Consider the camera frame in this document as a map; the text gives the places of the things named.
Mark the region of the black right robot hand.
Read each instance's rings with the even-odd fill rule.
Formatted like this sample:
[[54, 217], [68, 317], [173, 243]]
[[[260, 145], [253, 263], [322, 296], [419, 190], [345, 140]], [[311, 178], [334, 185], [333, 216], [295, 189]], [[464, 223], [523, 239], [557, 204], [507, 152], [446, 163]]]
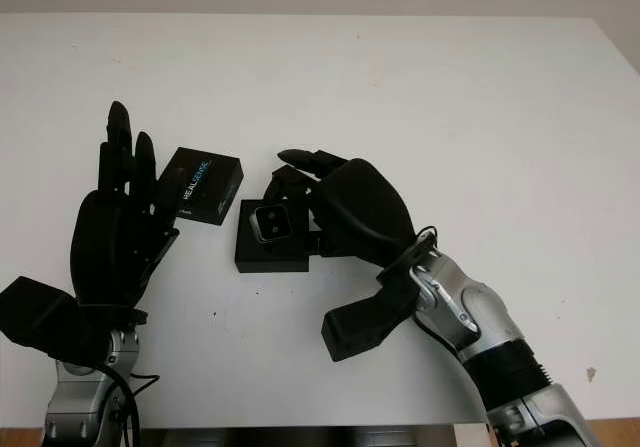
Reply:
[[305, 241], [311, 255], [357, 257], [386, 267], [414, 242], [406, 204], [368, 161], [323, 150], [285, 149], [272, 173], [269, 200], [286, 198], [307, 208], [319, 227]]

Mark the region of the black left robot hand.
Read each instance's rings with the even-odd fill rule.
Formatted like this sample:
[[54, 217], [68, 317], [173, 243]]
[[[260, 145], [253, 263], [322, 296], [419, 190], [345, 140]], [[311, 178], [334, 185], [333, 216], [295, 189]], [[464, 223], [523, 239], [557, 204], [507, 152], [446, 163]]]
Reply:
[[156, 177], [150, 136], [133, 137], [129, 113], [114, 101], [99, 149], [98, 182], [82, 201], [72, 237], [73, 288], [84, 305], [133, 308], [179, 235], [174, 227], [187, 175]]

